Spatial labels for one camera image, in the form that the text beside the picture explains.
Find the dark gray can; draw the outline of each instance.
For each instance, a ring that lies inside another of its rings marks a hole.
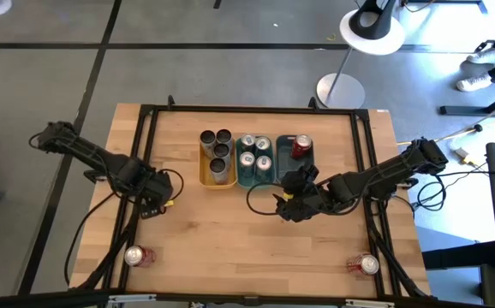
[[[215,133],[212,131],[203,131],[200,134],[200,145],[204,149],[204,153],[208,158],[214,158],[213,156],[213,147],[217,143],[217,139],[215,138]]]
[[[255,153],[253,146],[255,145],[255,136],[245,134],[240,138],[240,144],[242,145],[242,151],[250,151]]]
[[[234,140],[232,139],[232,133],[228,129],[221,129],[216,133],[217,143],[225,144],[229,147],[230,151],[234,150]]]
[[[257,158],[255,164],[255,180],[272,182],[272,160],[267,156]]]
[[[226,164],[227,170],[230,169],[230,149],[226,144],[217,144],[213,148],[213,156],[221,158]]]
[[[255,155],[252,152],[243,152],[240,155],[240,176],[250,178],[255,172]]]
[[[223,185],[229,180],[227,165],[221,158],[213,158],[210,162],[210,171],[212,172],[215,184]]]
[[[259,157],[270,157],[271,156],[271,140],[267,137],[258,137],[255,140],[255,156]]]

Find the orange tray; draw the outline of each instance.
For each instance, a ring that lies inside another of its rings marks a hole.
[[[218,185],[215,184],[213,180],[212,172],[210,171],[210,161],[211,159],[207,158],[204,153],[204,149],[202,149],[202,145],[199,146],[198,149],[198,177],[200,179],[200,184],[207,189],[229,189],[232,188],[236,182],[238,181],[238,177],[236,176],[236,156],[233,151],[230,154],[230,169],[229,169],[229,177],[226,184]]]

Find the teal tray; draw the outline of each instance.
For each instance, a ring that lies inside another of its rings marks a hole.
[[[240,172],[240,155],[241,154],[242,154],[242,144],[241,144],[240,138],[238,138],[238,140],[236,141],[236,174],[238,175],[238,185],[243,187],[243,188],[249,189],[253,185],[259,184],[259,181],[255,180],[255,175],[252,177],[249,177],[249,178],[241,175],[241,172]],[[272,181],[271,182],[275,183],[276,182],[276,158],[274,157],[274,149],[272,147],[272,141],[271,141],[271,160],[272,160],[272,166],[271,166]],[[260,186],[257,188],[264,188],[264,187],[268,187],[268,185]]]
[[[308,153],[299,158],[291,158],[291,149],[293,148],[294,135],[282,135],[276,138],[276,160],[275,166],[277,170],[277,180],[282,181],[282,178],[289,171],[297,171],[299,167],[305,163],[314,164],[314,142],[308,150]]]

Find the soda can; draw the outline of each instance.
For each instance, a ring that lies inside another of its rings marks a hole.
[[[297,135],[293,140],[293,146],[291,147],[291,158],[297,159],[307,154],[313,146],[313,140],[307,135]]]
[[[208,158],[213,158],[213,147],[216,143],[217,139],[215,138],[215,133],[212,131],[203,131],[200,134],[200,144]]]
[[[217,144],[213,148],[213,156],[221,158],[226,164],[227,170],[230,169],[230,148],[226,144]]]
[[[255,156],[259,157],[270,157],[271,156],[271,140],[267,137],[258,137],[255,140]]]
[[[124,253],[124,261],[129,266],[147,268],[156,260],[156,253],[150,248],[131,246]]]
[[[210,162],[210,171],[212,172],[212,177],[215,181],[215,184],[226,184],[229,180],[227,166],[224,163],[224,160],[221,158],[212,159],[212,161]]]
[[[255,172],[255,155],[252,152],[243,152],[240,155],[240,176],[250,178]]]
[[[347,271],[362,273],[363,275],[375,275],[379,271],[379,261],[369,253],[362,253],[347,260]]]
[[[259,182],[272,182],[272,161],[267,156],[257,158],[255,165],[255,180]]]
[[[225,144],[229,147],[232,152],[234,150],[234,140],[232,139],[232,133],[228,129],[221,129],[216,133],[217,143]]]
[[[254,153],[253,145],[255,145],[255,136],[245,134],[240,138],[240,144],[242,145],[242,151],[250,151]]]

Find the red soda can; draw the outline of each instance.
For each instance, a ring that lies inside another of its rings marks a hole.
[[[307,135],[297,135],[293,140],[291,147],[291,158],[297,159],[302,157],[313,146],[313,140]]]
[[[363,275],[375,275],[379,271],[379,261],[369,253],[347,260],[347,271],[350,273],[362,273]]]
[[[131,246],[124,253],[124,261],[133,267],[147,268],[156,260],[156,253],[150,248]]]

